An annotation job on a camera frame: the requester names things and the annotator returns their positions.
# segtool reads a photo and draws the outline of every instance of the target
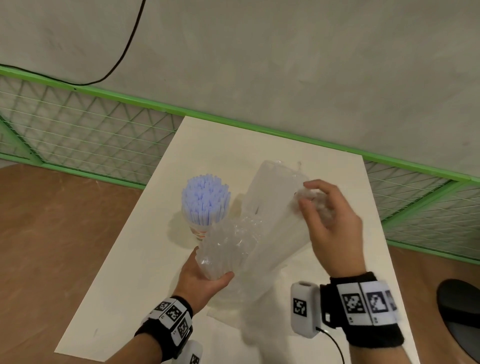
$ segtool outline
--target left hand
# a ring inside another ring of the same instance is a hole
[[[190,304],[194,315],[199,313],[217,292],[228,286],[234,277],[233,272],[225,273],[217,280],[209,280],[205,277],[195,260],[197,249],[198,247],[193,250],[181,268],[179,282],[172,294],[185,299]]]

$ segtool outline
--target black cable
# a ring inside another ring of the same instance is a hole
[[[343,353],[342,353],[340,347],[338,346],[338,344],[336,343],[335,339],[332,337],[332,335],[330,335],[328,332],[326,332],[325,330],[323,330],[323,329],[321,329],[321,328],[316,328],[316,329],[317,329],[318,331],[320,331],[320,332],[323,332],[326,336],[328,336],[329,338],[332,339],[332,341],[335,343],[338,351],[340,352],[340,356],[342,357],[342,363],[345,364],[345,359],[344,359],[344,357],[343,357]]]
[[[133,40],[133,36],[135,35],[135,33],[136,33],[136,31],[137,31],[137,27],[138,27],[138,24],[139,24],[139,22],[140,22],[140,18],[142,17],[142,13],[144,12],[145,2],[146,2],[146,0],[142,0],[142,4],[140,5],[140,10],[138,11],[137,20],[135,21],[135,25],[133,26],[132,32],[131,32],[131,34],[130,34],[130,38],[128,39],[127,45],[125,46],[125,49],[123,50],[123,53],[121,54],[119,60],[118,60],[117,63],[113,66],[113,68],[112,68],[105,76],[103,76],[103,77],[100,78],[99,80],[92,81],[92,82],[87,82],[86,84],[76,84],[76,83],[73,83],[73,82],[61,80],[61,79],[59,79],[59,78],[51,77],[51,76],[48,76],[48,75],[46,75],[46,74],[42,74],[42,73],[38,73],[38,72],[26,70],[25,68],[21,68],[21,67],[17,67],[17,66],[11,66],[11,65],[9,65],[9,64],[0,63],[0,66],[8,67],[8,68],[13,68],[13,69],[20,70],[20,71],[24,71],[24,72],[33,73],[33,74],[36,74],[36,75],[38,75],[38,76],[42,76],[42,77],[45,77],[45,78],[49,78],[50,80],[54,80],[54,81],[58,81],[58,82],[63,82],[64,84],[68,84],[68,85],[72,85],[72,86],[89,86],[89,85],[93,85],[93,84],[98,84],[99,82],[104,81],[108,76],[110,76],[110,75],[113,73],[113,71],[115,71],[115,69],[118,67],[118,65],[120,64],[120,62],[122,62],[123,58],[125,57],[125,54],[127,54],[128,48],[130,47],[130,44],[131,44],[131,42],[132,42],[132,40]]]

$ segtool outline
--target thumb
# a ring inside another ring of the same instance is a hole
[[[307,223],[310,235],[324,236],[327,233],[325,226],[320,219],[317,209],[310,200],[301,198],[299,200],[299,208],[305,222]]]
[[[215,291],[218,292],[224,289],[226,286],[228,286],[228,284],[230,283],[230,281],[233,279],[234,276],[235,276],[235,273],[227,272],[223,276],[221,276],[219,279],[213,281],[212,283]]]

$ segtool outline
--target green fence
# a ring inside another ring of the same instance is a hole
[[[480,264],[480,180],[0,67],[0,158],[144,188],[183,116],[360,154],[389,244]]]

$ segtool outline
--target hand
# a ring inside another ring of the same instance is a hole
[[[193,250],[181,268],[179,282],[172,294],[185,299],[190,304],[194,315],[199,313],[217,292],[228,286],[234,276],[233,272],[228,272],[217,280],[209,280],[195,260],[197,249],[198,247]]]
[[[367,271],[363,257],[362,221],[337,186],[322,180],[303,184],[308,189],[326,193],[329,208],[335,211],[332,223],[322,223],[315,206],[308,199],[300,199],[299,206],[307,222],[315,256],[333,278],[351,277]]]

